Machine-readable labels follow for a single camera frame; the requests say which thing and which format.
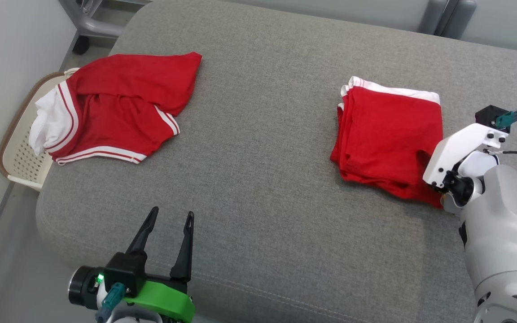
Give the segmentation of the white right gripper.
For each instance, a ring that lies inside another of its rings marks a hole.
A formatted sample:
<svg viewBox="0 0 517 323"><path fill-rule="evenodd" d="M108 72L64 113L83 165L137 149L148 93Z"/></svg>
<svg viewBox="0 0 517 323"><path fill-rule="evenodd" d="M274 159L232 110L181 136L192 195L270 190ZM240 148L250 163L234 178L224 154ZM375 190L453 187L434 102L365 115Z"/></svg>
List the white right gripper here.
<svg viewBox="0 0 517 323"><path fill-rule="evenodd" d="M436 145L422 177L424 182L443 188L443 180L447 172L451 171L458 162L482 145L500 148L500 140L505 140L507 137L509 137L508 133L480 123L472 123L464 127Z"/></svg>

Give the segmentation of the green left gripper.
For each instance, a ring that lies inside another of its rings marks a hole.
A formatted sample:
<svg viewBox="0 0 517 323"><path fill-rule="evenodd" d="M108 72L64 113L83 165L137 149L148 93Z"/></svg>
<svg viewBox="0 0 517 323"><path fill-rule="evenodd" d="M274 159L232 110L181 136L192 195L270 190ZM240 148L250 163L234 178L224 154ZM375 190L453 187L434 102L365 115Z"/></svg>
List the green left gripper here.
<svg viewBox="0 0 517 323"><path fill-rule="evenodd" d="M127 255L141 256L144 259L148 257L145 247L148 237L155 227L158 212L157 206L152 207L131 245L127 248ZM189 211L187 215L183 233L184 238L175 265L170 270L170 277L148 274L137 296L125 296L124 301L179 323L192 323L195 305L188 295L188 282L192 276L193 211Z"/></svg>

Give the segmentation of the red garment white trim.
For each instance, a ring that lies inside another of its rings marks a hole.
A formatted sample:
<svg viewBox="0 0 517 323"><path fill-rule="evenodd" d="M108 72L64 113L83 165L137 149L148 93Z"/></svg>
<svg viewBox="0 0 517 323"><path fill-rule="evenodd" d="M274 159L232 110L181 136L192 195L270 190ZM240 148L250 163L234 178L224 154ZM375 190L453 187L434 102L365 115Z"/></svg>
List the red garment white trim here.
<svg viewBox="0 0 517 323"><path fill-rule="evenodd" d="M425 164L443 136L439 94L351 76L341 96L332 151L340 176L372 185L423 186Z"/></svg>

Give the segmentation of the red jersey white striped trim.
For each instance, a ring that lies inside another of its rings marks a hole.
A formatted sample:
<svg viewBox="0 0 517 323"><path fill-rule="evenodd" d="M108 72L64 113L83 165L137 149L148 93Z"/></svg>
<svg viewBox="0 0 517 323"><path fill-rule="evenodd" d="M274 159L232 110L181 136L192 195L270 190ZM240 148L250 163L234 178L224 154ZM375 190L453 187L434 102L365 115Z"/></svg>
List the red jersey white striped trim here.
<svg viewBox="0 0 517 323"><path fill-rule="evenodd" d="M180 133L202 55L116 54L93 61L35 102L29 145L63 166L91 157L139 164Z"/></svg>

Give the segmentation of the grey metal stand leg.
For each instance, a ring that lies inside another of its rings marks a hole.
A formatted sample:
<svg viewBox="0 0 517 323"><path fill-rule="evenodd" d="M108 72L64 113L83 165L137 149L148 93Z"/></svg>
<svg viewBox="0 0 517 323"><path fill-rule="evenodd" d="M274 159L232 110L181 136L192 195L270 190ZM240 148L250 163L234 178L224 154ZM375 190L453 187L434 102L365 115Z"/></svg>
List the grey metal stand leg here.
<svg viewBox="0 0 517 323"><path fill-rule="evenodd" d="M417 32L461 39L476 8L476 0L429 0Z"/></svg>

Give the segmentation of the grey fabric sofa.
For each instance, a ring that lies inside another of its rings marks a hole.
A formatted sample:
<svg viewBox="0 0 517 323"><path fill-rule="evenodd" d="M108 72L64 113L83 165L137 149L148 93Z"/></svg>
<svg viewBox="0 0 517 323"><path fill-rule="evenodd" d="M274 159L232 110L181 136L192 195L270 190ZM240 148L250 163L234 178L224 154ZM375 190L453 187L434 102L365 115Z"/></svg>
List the grey fabric sofa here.
<svg viewBox="0 0 517 323"><path fill-rule="evenodd" d="M53 166L36 207L76 268L125 251L167 275L195 214L198 313L222 322L472 323L458 218L339 177L339 90L355 75L437 92L445 135L488 105L517 109L517 51L214 0L158 0L112 53L202 55L181 133L141 164Z"/></svg>

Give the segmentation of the cream plastic laundry basket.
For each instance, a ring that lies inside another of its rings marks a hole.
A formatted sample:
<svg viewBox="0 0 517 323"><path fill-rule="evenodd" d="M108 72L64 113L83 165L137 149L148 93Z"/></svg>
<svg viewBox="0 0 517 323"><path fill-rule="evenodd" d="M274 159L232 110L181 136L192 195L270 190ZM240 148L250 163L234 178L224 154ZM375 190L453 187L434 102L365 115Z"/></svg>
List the cream plastic laundry basket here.
<svg viewBox="0 0 517 323"><path fill-rule="evenodd" d="M31 125L37 116L35 102L76 71L71 68L43 77L21 102L0 143L0 173L11 182L41 190L52 160L47 153L35 155L29 145Z"/></svg>

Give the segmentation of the grey wheeled metal frame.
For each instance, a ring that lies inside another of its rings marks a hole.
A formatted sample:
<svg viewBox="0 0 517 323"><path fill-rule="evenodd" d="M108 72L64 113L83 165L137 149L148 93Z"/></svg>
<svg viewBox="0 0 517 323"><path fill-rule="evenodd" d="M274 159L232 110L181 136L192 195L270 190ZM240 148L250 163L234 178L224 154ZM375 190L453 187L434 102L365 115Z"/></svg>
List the grey wheeled metal frame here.
<svg viewBox="0 0 517 323"><path fill-rule="evenodd" d="M117 39L123 34L124 26L97 20L100 9L112 9L123 12L137 12L153 0L57 0L68 18L76 27L71 51L82 55L88 51L92 38Z"/></svg>

